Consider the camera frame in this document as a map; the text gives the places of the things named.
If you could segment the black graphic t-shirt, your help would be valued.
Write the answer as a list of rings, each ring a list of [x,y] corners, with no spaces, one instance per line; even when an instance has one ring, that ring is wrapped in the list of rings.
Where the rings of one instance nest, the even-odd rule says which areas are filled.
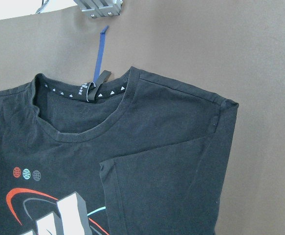
[[[238,107],[133,67],[0,91],[0,235],[213,235]]]

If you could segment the aluminium frame post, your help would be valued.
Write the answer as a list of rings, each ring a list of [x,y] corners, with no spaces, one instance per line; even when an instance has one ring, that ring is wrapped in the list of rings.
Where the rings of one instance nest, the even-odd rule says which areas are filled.
[[[122,0],[74,0],[81,11],[90,18],[119,16]]]

